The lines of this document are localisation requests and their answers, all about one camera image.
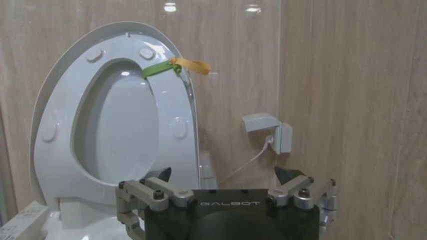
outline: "beige wall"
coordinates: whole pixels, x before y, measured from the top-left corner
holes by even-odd
[[[279,164],[338,180],[331,239],[425,239],[427,2],[282,0],[282,9],[280,0],[176,2],[167,13],[162,0],[0,1],[0,107],[18,207],[32,200],[28,134],[50,68],[90,30],[138,21],[187,58],[212,64],[214,74],[194,75],[194,83],[202,148],[219,179],[262,147],[240,117],[279,115],[294,126],[292,154]],[[248,4],[262,12],[247,13]],[[272,186],[274,163],[268,153],[222,187]]]
[[[96,27],[138,21],[158,27],[183,55],[211,63],[194,76],[202,149],[211,152],[222,180],[251,159],[263,137],[248,136],[242,116],[279,113],[279,0],[2,0],[0,106],[19,209],[32,201],[28,138],[38,91],[63,52]],[[246,12],[258,4],[260,12]],[[223,184],[275,184],[274,155]]]
[[[280,161],[337,178],[335,240],[427,236],[427,1],[283,0]]]

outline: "toilet seat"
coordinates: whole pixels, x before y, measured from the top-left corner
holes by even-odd
[[[35,106],[30,154],[32,188],[51,210],[62,198],[114,206],[119,181],[166,167],[176,186],[199,188],[188,73],[170,70],[147,80],[134,74],[172,57],[180,53],[155,28],[119,22],[88,33],[56,62]],[[108,78],[111,86],[98,86]],[[91,100],[94,89],[103,100]]]

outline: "yellow strap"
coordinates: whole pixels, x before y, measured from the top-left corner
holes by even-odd
[[[208,73],[212,70],[211,65],[203,61],[191,61],[191,60],[187,60],[186,58],[182,58],[182,57],[172,57],[170,59],[170,61],[172,64],[180,65],[182,67],[187,68],[188,70],[191,70],[199,74],[203,74],[203,75],[208,75]]]

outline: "toilet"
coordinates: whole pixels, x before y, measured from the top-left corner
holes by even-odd
[[[180,52],[147,24],[116,22],[90,32],[56,62],[39,92],[30,173],[48,207],[47,240],[126,240],[115,187],[171,167],[184,189],[215,188],[199,153],[196,103],[186,70],[144,79],[142,70]]]

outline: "wood-grain wall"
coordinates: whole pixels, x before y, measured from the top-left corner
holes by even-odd
[[[427,236],[427,1],[283,0],[280,164],[339,184],[337,240]]]

